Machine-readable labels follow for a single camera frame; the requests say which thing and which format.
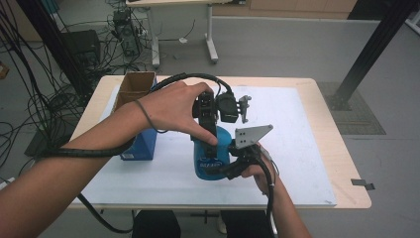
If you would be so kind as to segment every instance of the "hand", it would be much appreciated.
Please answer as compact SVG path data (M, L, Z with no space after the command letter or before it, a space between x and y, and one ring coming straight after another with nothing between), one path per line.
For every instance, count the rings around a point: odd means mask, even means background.
M269 170L269 173L271 174L271 180L272 182L275 182L279 180L279 177L277 173L274 170L273 164L271 161L268 160L268 158L261 153L262 160L264 161L266 167ZM256 184L259 187L260 191L263 194L268 194L268 184L266 182L265 173L263 172L263 169L259 165L252 165L247 167L242 173L241 176L243 178L249 178L251 176L254 176L254 179L256 180Z
M213 92L204 82L188 86L178 81L140 99L154 125L160 130L187 133L210 145L217 138L192 117L192 105L203 91Z

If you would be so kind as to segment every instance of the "black pole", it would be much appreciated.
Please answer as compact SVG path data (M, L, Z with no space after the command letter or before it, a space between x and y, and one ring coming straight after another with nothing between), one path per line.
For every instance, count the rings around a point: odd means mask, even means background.
M337 89L327 96L327 104L332 110L349 110L348 101L370 68L385 50L392 38L404 24L418 0L394 0L389 10L374 30L361 54Z
M49 48L52 57L67 76L68 81L79 95L81 104L87 105L93 88L89 85L86 75L80 70L73 55L67 48L61 31L44 7L41 0L17 0L31 24L37 30L43 42Z

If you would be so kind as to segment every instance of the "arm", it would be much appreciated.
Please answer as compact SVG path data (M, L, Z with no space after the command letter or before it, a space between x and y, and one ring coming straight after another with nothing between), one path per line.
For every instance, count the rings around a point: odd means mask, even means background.
M217 139L192 118L194 99L211 91L205 83L184 82L154 92L141 103L158 129L188 133L209 144ZM128 103L65 148L103 150L118 147L150 128L142 110ZM0 190L0 234L2 237L40 235L80 194L110 158L47 158Z
M262 155L262 159L269 168L271 176L275 177L272 217L274 218L278 237L311 237L305 224L300 219L283 182L274 171L273 165L264 155ZM263 170L259 166L249 166L243 171L242 177L248 178L251 176L254 176L259 189L264 194L267 194L268 189Z

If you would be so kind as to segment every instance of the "tape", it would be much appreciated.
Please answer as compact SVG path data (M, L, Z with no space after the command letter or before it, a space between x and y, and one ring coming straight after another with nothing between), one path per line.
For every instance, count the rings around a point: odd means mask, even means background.
M354 179L352 178L352 185L362 185L367 190L375 190L373 183L367 183L364 179Z

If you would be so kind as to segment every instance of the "blue cylindrical object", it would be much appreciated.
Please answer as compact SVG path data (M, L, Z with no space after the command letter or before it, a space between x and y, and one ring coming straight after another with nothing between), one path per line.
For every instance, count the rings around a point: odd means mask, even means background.
M199 140L194 140L194 168L195 174L204 180L224 179L224 175L209 176L204 171L206 168L215 168L229 165L228 147L232 142L231 134L222 127L217 127L217 158L206 158Z

